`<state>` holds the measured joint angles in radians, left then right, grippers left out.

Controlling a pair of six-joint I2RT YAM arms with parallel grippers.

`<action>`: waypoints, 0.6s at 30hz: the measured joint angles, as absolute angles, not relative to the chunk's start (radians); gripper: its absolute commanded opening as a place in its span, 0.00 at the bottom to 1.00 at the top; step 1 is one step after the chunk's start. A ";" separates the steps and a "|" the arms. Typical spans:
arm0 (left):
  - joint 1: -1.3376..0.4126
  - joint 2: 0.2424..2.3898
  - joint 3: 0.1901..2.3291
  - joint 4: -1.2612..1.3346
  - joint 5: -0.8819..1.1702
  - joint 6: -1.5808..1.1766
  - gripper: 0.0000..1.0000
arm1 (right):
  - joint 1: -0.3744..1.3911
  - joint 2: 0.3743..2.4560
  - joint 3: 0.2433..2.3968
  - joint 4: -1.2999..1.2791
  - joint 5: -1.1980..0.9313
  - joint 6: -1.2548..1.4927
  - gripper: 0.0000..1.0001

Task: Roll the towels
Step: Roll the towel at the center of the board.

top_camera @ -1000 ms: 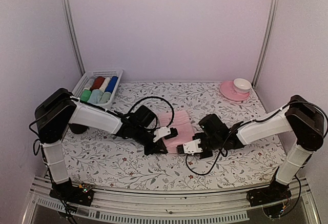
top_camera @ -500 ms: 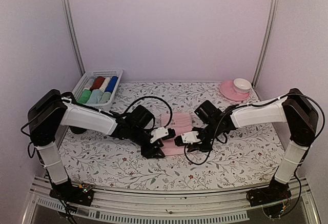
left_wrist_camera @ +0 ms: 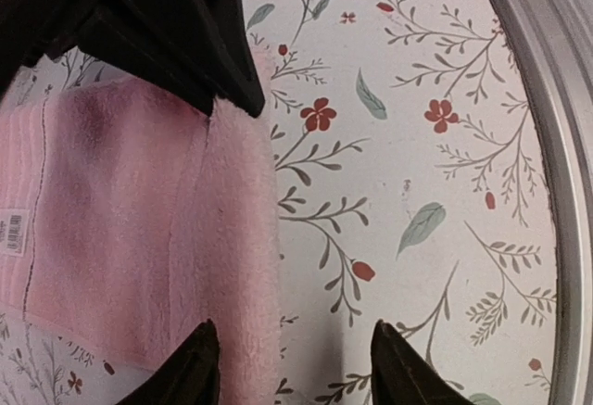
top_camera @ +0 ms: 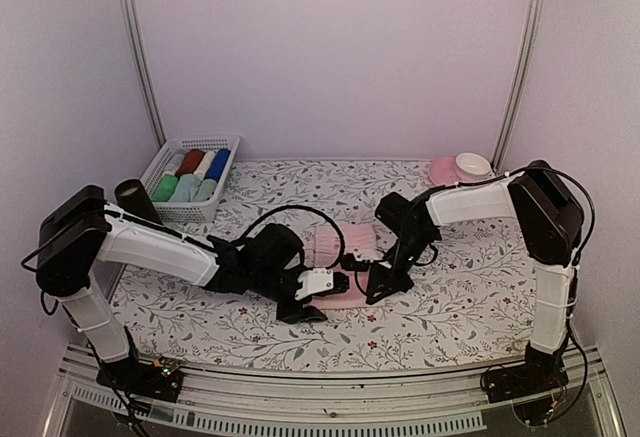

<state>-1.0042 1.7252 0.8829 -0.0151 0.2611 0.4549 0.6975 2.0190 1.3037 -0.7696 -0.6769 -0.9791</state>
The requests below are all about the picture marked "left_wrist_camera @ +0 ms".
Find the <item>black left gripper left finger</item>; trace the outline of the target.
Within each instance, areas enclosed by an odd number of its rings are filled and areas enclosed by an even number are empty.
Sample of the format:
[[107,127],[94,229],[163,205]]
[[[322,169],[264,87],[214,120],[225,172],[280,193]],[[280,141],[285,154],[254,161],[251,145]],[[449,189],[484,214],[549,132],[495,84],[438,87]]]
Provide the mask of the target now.
[[216,405],[221,388],[219,359],[217,330],[207,320],[117,405]]

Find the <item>pink towel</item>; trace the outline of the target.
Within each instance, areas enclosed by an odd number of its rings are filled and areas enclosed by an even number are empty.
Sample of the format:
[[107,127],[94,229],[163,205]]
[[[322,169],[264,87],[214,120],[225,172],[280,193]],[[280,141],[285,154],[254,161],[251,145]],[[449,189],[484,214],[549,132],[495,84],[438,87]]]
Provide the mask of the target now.
[[1,310],[155,370],[202,322],[221,402],[269,404],[280,347],[267,114],[128,76],[1,111]]

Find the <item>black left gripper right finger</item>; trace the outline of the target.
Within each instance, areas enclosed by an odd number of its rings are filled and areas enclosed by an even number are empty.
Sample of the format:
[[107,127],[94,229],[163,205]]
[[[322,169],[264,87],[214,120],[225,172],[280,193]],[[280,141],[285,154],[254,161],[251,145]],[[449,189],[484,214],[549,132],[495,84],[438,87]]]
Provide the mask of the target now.
[[468,405],[411,344],[383,320],[373,329],[371,391],[375,405]]

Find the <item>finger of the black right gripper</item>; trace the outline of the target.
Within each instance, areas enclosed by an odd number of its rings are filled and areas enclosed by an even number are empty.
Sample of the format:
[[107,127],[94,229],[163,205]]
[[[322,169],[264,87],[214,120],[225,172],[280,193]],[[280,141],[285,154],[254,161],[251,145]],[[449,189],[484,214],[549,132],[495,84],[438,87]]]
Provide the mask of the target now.
[[216,98],[251,117],[265,97],[246,39],[242,0],[122,0],[164,50],[168,90],[210,115]]
[[135,32],[146,59],[144,79],[179,96],[205,115],[227,94],[223,34],[227,0],[123,0],[136,17]]

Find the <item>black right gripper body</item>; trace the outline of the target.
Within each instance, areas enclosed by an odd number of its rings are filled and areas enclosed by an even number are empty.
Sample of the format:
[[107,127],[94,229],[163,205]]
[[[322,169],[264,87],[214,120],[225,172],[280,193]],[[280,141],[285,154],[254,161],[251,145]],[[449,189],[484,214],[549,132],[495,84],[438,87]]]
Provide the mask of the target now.
[[148,66],[123,0],[1,0],[1,91],[41,57],[83,52],[141,79]]

